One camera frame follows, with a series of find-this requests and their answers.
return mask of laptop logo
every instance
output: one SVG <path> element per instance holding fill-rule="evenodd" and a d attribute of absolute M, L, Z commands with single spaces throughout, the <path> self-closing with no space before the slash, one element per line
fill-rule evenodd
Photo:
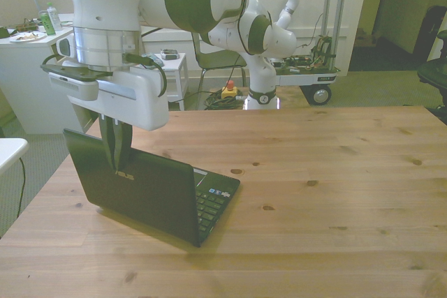
<path fill-rule="evenodd" d="M 122 171 L 118 171 L 117 170 L 117 171 L 115 171 L 115 174 L 117 174 L 118 176 L 130 179 L 131 181 L 135 180 L 131 174 L 127 174 L 127 173 L 122 172 Z"/>

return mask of chair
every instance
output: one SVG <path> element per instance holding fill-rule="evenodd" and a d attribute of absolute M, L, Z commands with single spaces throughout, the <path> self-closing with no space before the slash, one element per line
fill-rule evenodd
<path fill-rule="evenodd" d="M 422 83 L 428 83 L 439 90 L 444 106 L 428 109 L 443 122 L 447 123 L 447 31 L 439 32 L 438 38 L 444 42 L 441 57 L 424 63 L 418 68 L 418 76 Z"/>
<path fill-rule="evenodd" d="M 229 69 L 229 68 L 240 68 L 242 71 L 242 86 L 247 85 L 247 79 L 245 77 L 244 67 L 247 66 L 242 56 L 237 52 L 231 50 L 220 50 L 218 52 L 210 52 L 203 54 L 200 51 L 200 39 L 198 33 L 191 33 L 193 36 L 194 52 L 196 53 L 196 60 L 198 66 L 202 68 L 202 74 L 200 75 L 200 82 L 198 83 L 198 97 L 196 110 L 198 109 L 198 104 L 200 101 L 200 92 L 202 91 L 203 78 L 205 73 L 209 70 L 216 69 Z"/>

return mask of mobile robot cart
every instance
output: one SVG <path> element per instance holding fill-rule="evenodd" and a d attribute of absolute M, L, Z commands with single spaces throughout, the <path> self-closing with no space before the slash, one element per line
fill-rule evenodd
<path fill-rule="evenodd" d="M 342 24 L 344 0 L 338 0 L 332 37 L 328 33 L 330 0 L 325 0 L 321 35 L 312 55 L 297 55 L 274 62 L 277 85 L 299 85 L 311 105 L 325 105 L 332 97 L 329 84 L 335 82 L 338 69 L 334 67 L 335 53 Z"/>

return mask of green can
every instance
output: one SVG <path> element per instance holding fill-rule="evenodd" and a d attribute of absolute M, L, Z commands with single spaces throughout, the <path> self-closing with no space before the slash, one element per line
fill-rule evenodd
<path fill-rule="evenodd" d="M 47 32 L 47 35 L 56 35 L 56 32 L 54 31 L 53 25 L 51 23 L 50 16 L 46 12 L 41 13 L 41 20 L 42 25 L 45 27 L 45 31 Z"/>

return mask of cart wheel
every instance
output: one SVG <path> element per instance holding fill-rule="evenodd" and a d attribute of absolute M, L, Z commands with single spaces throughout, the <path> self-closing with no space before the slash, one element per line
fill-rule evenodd
<path fill-rule="evenodd" d="M 331 96 L 329 85 L 311 85 L 306 94 L 310 105 L 325 105 Z"/>

